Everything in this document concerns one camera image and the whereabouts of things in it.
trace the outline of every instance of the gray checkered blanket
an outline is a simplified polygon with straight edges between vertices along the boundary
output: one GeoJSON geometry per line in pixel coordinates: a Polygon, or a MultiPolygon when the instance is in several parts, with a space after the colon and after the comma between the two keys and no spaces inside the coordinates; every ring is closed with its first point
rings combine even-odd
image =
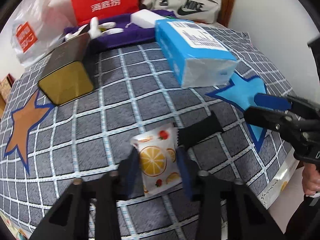
{"type": "MultiPolygon", "coordinates": [[[[271,95],[293,95],[276,67],[254,47],[247,34],[206,28],[241,61],[245,78],[259,75],[271,95]]],[[[29,134],[26,173],[17,153],[6,158],[12,132],[11,111],[21,108],[37,89],[49,56],[17,80],[1,121],[0,210],[15,223],[33,231],[74,177],[92,180],[117,168],[129,155],[131,137],[164,123],[179,128],[214,111],[224,133],[207,138],[189,150],[201,169],[218,178],[242,178],[258,195],[274,177],[291,146],[268,131],[256,152],[243,115],[233,106],[205,93],[217,87],[182,89],[157,43],[107,51],[91,58],[97,89],[83,98],[54,108],[29,134]]],[[[38,104],[48,103],[41,94],[38,104]]],[[[145,198],[138,176],[130,200],[117,203],[123,239],[187,239],[195,237],[199,203],[191,203],[178,185],[164,194],[145,198]]],[[[94,205],[90,237],[94,237],[94,205]]]]}

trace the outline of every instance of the strawberry illustration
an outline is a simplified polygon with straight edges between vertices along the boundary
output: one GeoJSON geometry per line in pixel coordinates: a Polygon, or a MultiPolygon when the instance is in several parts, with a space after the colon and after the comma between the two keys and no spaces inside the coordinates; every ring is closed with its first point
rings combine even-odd
{"type": "Polygon", "coordinates": [[[157,181],[156,181],[156,186],[157,187],[160,187],[162,185],[162,180],[161,179],[158,179],[157,181]]]}
{"type": "Polygon", "coordinates": [[[169,134],[166,131],[162,130],[159,132],[160,140],[167,140],[168,137],[169,137],[169,134]]]}

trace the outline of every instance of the blue star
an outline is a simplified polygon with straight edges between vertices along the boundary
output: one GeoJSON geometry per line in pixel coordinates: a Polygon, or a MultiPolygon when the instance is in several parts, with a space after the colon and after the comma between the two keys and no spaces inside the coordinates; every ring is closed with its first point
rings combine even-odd
{"type": "MultiPolygon", "coordinates": [[[[241,112],[244,112],[250,106],[257,106],[254,101],[254,96],[257,93],[266,94],[266,86],[259,76],[245,79],[235,72],[231,76],[229,83],[230,85],[207,93],[206,95],[212,98],[221,99],[222,101],[235,106],[241,112]]],[[[254,125],[247,125],[257,152],[259,152],[267,129],[254,125]]]]}

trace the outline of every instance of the nike logo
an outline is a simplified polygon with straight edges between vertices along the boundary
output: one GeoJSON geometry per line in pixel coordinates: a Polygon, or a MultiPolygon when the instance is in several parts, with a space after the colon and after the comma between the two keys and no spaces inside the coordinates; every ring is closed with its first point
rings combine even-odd
{"type": "Polygon", "coordinates": [[[201,10],[203,7],[203,3],[200,2],[195,2],[191,0],[186,0],[186,3],[183,6],[180,6],[179,9],[177,10],[177,14],[184,16],[184,15],[189,15],[197,12],[206,12],[208,10],[201,10]]]}

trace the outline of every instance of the screw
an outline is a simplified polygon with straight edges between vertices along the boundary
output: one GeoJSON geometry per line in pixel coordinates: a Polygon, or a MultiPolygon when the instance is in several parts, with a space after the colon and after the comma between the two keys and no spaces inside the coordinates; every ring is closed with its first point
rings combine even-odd
{"type": "Polygon", "coordinates": [[[292,121],[292,118],[290,116],[286,116],[285,119],[288,121],[288,122],[291,122],[292,121]]]}
{"type": "Polygon", "coordinates": [[[233,181],[233,183],[236,184],[236,185],[243,185],[243,184],[244,184],[244,182],[243,182],[242,179],[235,179],[235,180],[233,181]]]}
{"type": "Polygon", "coordinates": [[[302,133],[302,136],[305,138],[305,139],[308,139],[309,138],[309,134],[307,132],[303,132],[302,133]]]}
{"type": "Polygon", "coordinates": [[[118,171],[110,171],[109,175],[110,175],[110,177],[118,177],[119,172],[118,171]]]}
{"type": "Polygon", "coordinates": [[[198,176],[200,177],[206,177],[209,175],[209,172],[205,171],[205,170],[199,170],[198,171],[198,176]]]}
{"type": "Polygon", "coordinates": [[[73,184],[74,185],[80,185],[82,183],[82,179],[81,178],[75,178],[74,180],[73,180],[73,184]]]}

